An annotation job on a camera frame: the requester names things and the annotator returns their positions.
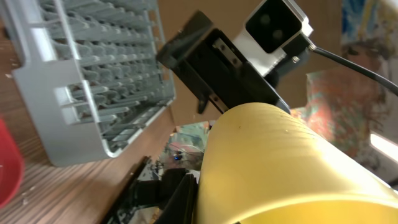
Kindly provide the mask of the yellow plastic cup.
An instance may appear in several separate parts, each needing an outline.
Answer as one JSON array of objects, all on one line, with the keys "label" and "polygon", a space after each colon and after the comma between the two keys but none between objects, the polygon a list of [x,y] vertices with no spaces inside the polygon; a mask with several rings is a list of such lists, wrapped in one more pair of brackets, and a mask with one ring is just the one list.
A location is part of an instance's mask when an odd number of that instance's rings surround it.
[{"label": "yellow plastic cup", "polygon": [[194,223],[396,223],[397,193],[281,109],[248,103],[212,127]]}]

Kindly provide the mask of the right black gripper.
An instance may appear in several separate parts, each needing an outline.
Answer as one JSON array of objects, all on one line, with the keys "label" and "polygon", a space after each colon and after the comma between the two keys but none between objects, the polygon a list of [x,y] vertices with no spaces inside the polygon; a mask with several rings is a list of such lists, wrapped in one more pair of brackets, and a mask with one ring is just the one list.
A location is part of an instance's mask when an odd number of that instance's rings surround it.
[{"label": "right black gripper", "polygon": [[246,103],[290,111],[275,88],[201,11],[161,48],[156,59],[196,96],[199,114],[208,103],[220,113]]}]

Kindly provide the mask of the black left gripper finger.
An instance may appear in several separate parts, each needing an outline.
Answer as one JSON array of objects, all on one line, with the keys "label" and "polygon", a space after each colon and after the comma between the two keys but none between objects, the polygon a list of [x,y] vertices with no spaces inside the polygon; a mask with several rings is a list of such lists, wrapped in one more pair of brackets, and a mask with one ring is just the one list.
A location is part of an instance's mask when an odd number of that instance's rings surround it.
[{"label": "black left gripper finger", "polygon": [[185,175],[154,224],[191,224],[197,193],[197,179]]}]

